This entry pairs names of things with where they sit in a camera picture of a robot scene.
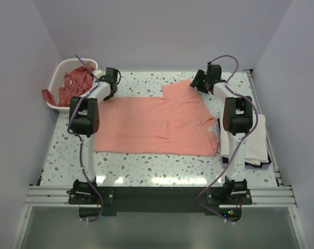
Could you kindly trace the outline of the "salmon pink t shirt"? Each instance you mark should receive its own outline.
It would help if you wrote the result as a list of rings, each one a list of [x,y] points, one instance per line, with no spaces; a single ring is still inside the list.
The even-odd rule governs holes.
[[[94,151],[214,157],[215,117],[190,80],[161,89],[162,97],[114,97],[101,103]]]

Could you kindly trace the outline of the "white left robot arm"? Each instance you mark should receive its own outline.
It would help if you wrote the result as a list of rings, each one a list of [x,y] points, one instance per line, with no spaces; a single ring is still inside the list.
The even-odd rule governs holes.
[[[120,71],[111,67],[106,68],[104,73],[95,70],[92,76],[92,88],[70,100],[67,131],[79,138],[79,166],[82,172],[67,192],[70,204],[95,204],[100,200],[93,159],[94,136],[99,129],[98,105],[114,97],[121,80]]]

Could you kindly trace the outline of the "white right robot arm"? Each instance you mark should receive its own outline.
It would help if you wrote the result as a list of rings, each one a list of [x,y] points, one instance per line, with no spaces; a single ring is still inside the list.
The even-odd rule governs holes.
[[[252,98],[231,90],[221,78],[220,65],[207,63],[207,71],[198,70],[190,87],[200,92],[211,92],[224,103],[221,127],[226,131],[229,143],[229,164],[220,190],[212,190],[210,196],[217,202],[235,203],[248,192],[245,175],[245,151],[249,134],[258,125],[253,117]]]

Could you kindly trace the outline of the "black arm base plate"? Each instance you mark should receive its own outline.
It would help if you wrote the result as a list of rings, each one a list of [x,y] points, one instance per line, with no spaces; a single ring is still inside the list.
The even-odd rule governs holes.
[[[238,221],[242,207],[252,205],[250,191],[233,200],[217,202],[209,194],[221,187],[97,187],[100,200],[79,206],[81,218],[116,216],[118,213],[202,213]]]

